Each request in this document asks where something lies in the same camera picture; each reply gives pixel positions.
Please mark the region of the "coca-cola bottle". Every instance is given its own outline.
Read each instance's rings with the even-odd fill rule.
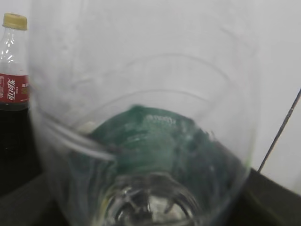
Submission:
[[[28,81],[24,16],[5,13],[0,41],[0,159],[26,152]]]

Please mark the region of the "red label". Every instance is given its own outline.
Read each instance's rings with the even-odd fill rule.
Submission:
[[[0,74],[0,102],[22,103],[28,101],[26,75]]]

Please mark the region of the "black surface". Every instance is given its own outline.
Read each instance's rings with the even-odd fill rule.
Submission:
[[[300,226],[301,197],[252,171],[227,226]],[[68,226],[54,201],[32,226]]]
[[[41,173],[31,128],[24,128],[26,154],[0,163],[0,226],[68,226],[45,176],[16,190]],[[301,197],[252,170],[227,225],[301,226]]]

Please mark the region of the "yellow bottle cap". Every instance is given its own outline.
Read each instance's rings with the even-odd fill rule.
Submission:
[[[13,13],[5,13],[3,27],[13,28],[17,30],[27,30],[27,18]]]

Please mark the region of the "clear plastic container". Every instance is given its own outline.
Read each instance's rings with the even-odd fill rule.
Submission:
[[[257,117],[247,0],[40,0],[31,110],[73,226],[222,225]]]

